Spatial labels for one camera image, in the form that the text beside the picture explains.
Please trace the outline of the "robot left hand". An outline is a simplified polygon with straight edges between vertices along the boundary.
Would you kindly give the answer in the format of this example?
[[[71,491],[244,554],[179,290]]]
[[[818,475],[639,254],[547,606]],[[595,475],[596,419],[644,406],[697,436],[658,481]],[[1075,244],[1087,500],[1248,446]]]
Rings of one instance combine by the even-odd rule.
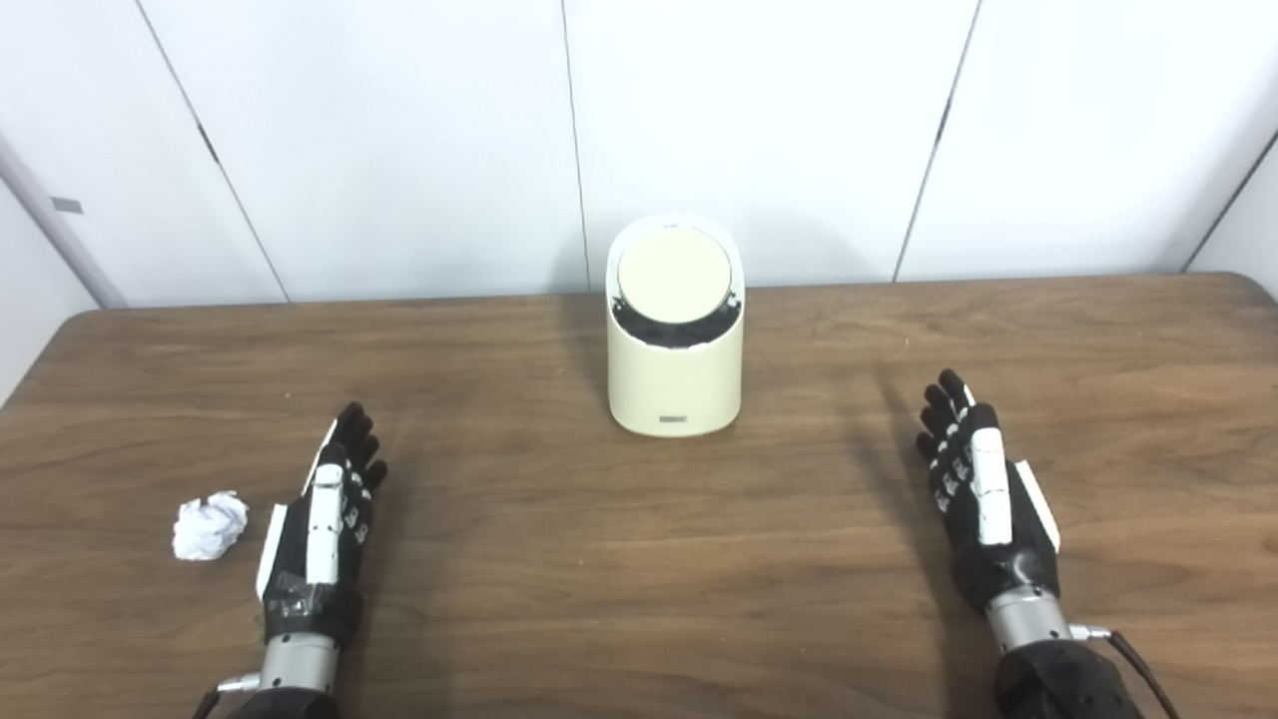
[[[363,404],[348,404],[320,442],[302,494],[273,506],[257,579],[265,642],[320,633],[344,646],[357,633],[364,544],[389,478],[373,427]]]

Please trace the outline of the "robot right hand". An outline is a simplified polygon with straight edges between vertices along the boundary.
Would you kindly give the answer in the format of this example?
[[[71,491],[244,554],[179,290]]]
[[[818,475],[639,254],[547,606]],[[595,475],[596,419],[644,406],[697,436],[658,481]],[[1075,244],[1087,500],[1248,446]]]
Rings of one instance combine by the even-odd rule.
[[[985,610],[1028,587],[1059,596],[1059,529],[1026,461],[1005,451],[998,415],[952,368],[927,386],[915,441],[950,541],[958,596]]]

